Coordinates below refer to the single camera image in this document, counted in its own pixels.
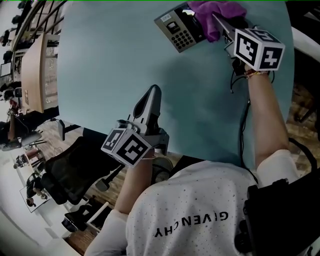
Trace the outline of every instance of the teal table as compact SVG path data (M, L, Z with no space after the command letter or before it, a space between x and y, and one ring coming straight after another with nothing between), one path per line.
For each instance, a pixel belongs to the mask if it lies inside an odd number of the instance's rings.
M63 120L108 134L126 119L149 88L162 90L160 127L171 152L240 164L239 127L248 100L247 81L234 85L224 39L202 41L178 53L154 19L182 1L75 2L66 14L57 70ZM240 2L247 18L285 45L273 83L286 119L294 81L294 47L284 2ZM244 160L254 166L251 112L244 133Z

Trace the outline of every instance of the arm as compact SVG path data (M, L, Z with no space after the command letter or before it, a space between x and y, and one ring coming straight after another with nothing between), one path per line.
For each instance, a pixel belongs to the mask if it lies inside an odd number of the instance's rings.
M267 74L248 79L252 107L255 167L278 150L289 148L287 128Z
M10 116L10 129L8 132L8 140L12 141L15 138L15 116Z
M154 150L150 150L144 157L151 158ZM114 209L122 214L128 215L138 197L151 184L152 160L140 160L134 167L126 172L123 186L116 200Z

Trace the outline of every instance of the keypad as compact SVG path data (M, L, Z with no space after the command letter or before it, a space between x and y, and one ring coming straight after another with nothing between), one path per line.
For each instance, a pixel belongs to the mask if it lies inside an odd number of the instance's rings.
M177 46L179 50L194 42L187 30L184 30L183 33L180 32L179 34L176 34L171 38L171 40L174 42L174 44Z

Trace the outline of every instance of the purple cloth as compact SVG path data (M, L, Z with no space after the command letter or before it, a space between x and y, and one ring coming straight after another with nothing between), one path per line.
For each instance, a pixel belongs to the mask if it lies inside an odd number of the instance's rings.
M219 40L220 34L213 22L212 13L217 13L230 19L245 17L247 10L233 1L189 1L187 2L195 17L201 23L203 33L209 42Z

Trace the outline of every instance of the white t-shirt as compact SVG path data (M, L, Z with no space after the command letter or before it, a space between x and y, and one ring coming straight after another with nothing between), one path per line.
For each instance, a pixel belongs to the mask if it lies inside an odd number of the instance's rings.
M288 150L264 160L257 176L260 187L298 178ZM190 165L146 189L129 216L112 210L85 256L238 256L234 239L247 189L255 184L247 170L232 164Z

